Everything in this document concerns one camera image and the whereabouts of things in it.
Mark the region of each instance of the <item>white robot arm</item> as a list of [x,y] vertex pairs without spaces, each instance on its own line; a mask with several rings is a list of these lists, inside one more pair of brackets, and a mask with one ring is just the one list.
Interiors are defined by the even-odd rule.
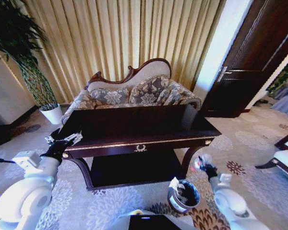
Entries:
[[52,196],[57,181],[58,166],[65,148],[81,140],[81,133],[63,140],[55,140],[53,132],[46,140],[47,153],[38,156],[35,151],[18,153],[13,161],[25,169],[24,179],[9,187],[0,197],[0,230],[34,230],[40,215]]
[[195,167],[204,170],[214,192],[215,203],[229,222],[231,230],[269,230],[248,208],[246,201],[230,188],[232,175],[216,173],[216,167],[211,163],[210,156],[198,157]]

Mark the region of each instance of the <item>table drawer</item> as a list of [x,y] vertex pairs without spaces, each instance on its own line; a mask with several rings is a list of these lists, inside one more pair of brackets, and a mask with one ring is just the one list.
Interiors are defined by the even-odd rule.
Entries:
[[69,150],[67,149],[65,153],[66,158],[82,158],[82,157],[97,157],[97,156],[107,156],[125,153],[138,153],[147,152],[153,150],[164,150],[164,149],[179,149],[187,148],[198,145],[209,145],[213,138],[201,138],[194,140],[184,140],[184,141],[171,141],[171,142],[148,142],[148,143],[136,143],[136,144],[116,144],[108,146],[99,147],[82,147],[79,149]]

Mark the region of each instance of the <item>patterned carpet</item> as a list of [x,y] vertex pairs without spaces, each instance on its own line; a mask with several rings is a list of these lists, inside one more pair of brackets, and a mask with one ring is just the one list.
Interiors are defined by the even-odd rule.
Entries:
[[[209,122],[223,135],[196,155],[208,153],[219,171],[232,173],[232,187],[246,199],[255,216],[270,229],[288,230],[287,177],[277,168],[254,168],[266,163],[277,151],[273,144],[288,134],[288,117],[267,109],[267,104],[261,106],[253,107],[249,113],[241,114],[238,118],[209,118]],[[10,160],[23,150],[44,152],[48,148],[44,137],[57,127],[51,125],[39,111],[34,112],[28,120],[12,130],[12,140],[0,146],[0,158]],[[180,161],[186,150],[175,150]],[[0,195],[22,176],[23,170],[17,165],[0,163]],[[189,170],[187,179],[195,184],[201,196],[200,204],[188,213],[195,227],[201,230],[228,230],[228,223],[214,204],[205,173]],[[145,184],[88,192],[77,166],[63,161],[52,202],[44,210],[37,229],[104,229],[120,214],[138,208],[178,217],[180,215],[167,202],[168,185]]]

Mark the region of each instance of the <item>green plant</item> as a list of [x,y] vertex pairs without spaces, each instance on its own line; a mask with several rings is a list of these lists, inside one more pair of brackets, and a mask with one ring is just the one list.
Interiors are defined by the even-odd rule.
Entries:
[[269,95],[274,96],[274,93],[280,89],[288,81],[288,64],[283,68],[280,74],[274,79],[268,87]]
[[43,30],[21,13],[11,0],[0,0],[0,51],[6,59],[12,58],[19,66],[22,78],[40,110],[57,107],[57,101],[48,80],[37,68],[32,51],[40,51],[37,39],[45,41]]

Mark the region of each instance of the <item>dark wooden chair leg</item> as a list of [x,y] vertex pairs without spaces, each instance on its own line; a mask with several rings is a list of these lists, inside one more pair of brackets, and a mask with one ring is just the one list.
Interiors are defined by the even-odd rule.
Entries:
[[271,159],[268,163],[263,164],[263,165],[258,165],[255,166],[256,169],[270,169],[276,166],[276,163],[274,163],[273,161],[275,161],[275,159]]
[[92,184],[92,179],[91,179],[91,174],[90,174],[90,168],[88,167],[86,161],[83,158],[76,158],[76,159],[68,159],[69,161],[74,162],[78,167],[80,168],[85,184],[86,184],[86,189],[88,191],[93,190],[93,184]]
[[183,173],[184,176],[187,175],[189,164],[190,164],[192,156],[194,155],[194,153],[197,150],[201,149],[202,147],[204,147],[204,146],[191,147],[191,148],[188,149],[188,151],[184,155],[183,160],[182,160],[182,164],[181,164],[182,173]]

